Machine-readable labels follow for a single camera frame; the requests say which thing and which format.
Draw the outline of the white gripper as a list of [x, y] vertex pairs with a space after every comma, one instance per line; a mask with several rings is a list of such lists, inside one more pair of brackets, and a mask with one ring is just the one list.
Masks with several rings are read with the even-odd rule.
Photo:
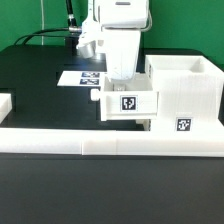
[[133, 79], [140, 36], [139, 30], [106, 29], [104, 31], [107, 75], [111, 82], [129, 82]]

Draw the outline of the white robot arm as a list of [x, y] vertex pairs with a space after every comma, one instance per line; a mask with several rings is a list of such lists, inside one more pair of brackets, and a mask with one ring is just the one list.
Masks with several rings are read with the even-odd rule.
[[152, 27], [149, 0], [89, 0], [77, 49], [84, 58], [104, 53], [108, 78], [133, 79], [142, 32]]

